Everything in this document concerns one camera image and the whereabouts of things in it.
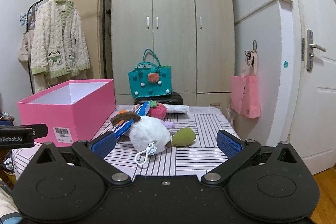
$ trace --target fuzzy cardigan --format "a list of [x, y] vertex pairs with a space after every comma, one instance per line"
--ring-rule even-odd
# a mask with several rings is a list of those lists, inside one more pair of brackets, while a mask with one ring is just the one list
[[33, 75], [39, 75], [39, 78], [41, 74], [46, 74], [48, 78], [73, 77], [89, 68], [89, 54], [74, 3], [49, 0], [41, 5], [36, 15], [31, 46]]

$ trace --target black bag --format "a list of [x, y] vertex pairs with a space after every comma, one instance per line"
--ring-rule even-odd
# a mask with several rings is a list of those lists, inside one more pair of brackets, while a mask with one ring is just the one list
[[142, 105], [144, 102], [149, 100], [157, 101], [158, 103], [167, 105], [183, 105], [183, 99], [177, 92], [172, 92], [172, 94], [169, 95], [136, 98], [134, 105]]

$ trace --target screw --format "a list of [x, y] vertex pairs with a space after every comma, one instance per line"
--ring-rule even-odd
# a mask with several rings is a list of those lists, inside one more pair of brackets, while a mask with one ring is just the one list
[[207, 173], [207, 174], [204, 175], [204, 178], [207, 181], [214, 182], [214, 181], [220, 180], [221, 179], [221, 175], [219, 175], [217, 173]]
[[125, 173], [115, 173], [112, 175], [111, 177], [114, 181], [118, 181], [118, 182], [121, 182], [121, 181], [125, 181], [128, 179], [128, 175], [126, 175]]

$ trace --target cardboard box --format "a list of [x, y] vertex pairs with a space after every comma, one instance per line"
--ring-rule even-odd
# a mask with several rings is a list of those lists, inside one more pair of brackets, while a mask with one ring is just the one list
[[116, 108], [111, 79], [70, 80], [18, 102], [22, 124], [45, 123], [48, 135], [36, 139], [56, 146], [91, 140]]

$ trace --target white plastic clip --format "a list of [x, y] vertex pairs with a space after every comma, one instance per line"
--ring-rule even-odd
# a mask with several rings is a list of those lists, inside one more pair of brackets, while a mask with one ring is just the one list
[[[148, 160], [148, 155], [149, 155], [149, 156], [154, 155], [155, 152], [156, 152], [156, 150], [157, 150], [157, 148], [154, 146], [154, 142], [149, 143], [148, 146], [146, 147], [146, 149], [145, 149], [144, 151], [138, 152], [138, 153], [135, 155], [135, 163], [136, 163], [137, 165], [144, 165], [144, 164], [147, 162], [147, 160]], [[142, 153], [145, 153], [145, 160], [144, 160], [142, 163], [140, 163], [140, 158], [141, 158], [141, 154], [142, 154]]]

